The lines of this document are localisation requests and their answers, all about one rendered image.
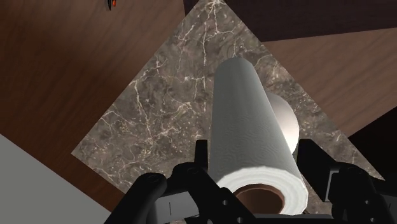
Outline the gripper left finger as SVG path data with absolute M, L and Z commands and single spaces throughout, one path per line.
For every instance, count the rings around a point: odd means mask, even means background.
M 170 178 L 140 175 L 104 224 L 255 224 L 254 215 L 208 175 L 207 141 L 198 140 L 193 162 L 176 165 Z

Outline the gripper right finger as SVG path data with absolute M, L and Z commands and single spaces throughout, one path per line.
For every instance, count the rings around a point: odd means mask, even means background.
M 298 142 L 296 164 L 340 224 L 397 224 L 397 183 L 337 162 L 311 139 Z

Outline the white paper towel roll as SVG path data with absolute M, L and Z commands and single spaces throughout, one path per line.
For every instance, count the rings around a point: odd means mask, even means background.
M 234 57 L 214 75 L 209 175 L 254 214 L 301 214 L 308 190 L 254 66 Z

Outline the brown marble top table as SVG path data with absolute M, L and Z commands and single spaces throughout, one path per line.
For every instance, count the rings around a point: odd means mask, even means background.
M 265 93 L 289 103 L 300 127 L 299 140 L 311 139 L 334 160 L 379 177 L 224 0 L 195 5 L 81 140 L 74 156 L 123 192 L 144 173 L 170 176 L 176 165 L 191 162 L 199 139 L 209 142 L 209 161 L 214 75 L 222 62 L 234 57 L 252 63 Z M 302 178 L 309 193 L 304 211 L 330 213 L 331 204 Z

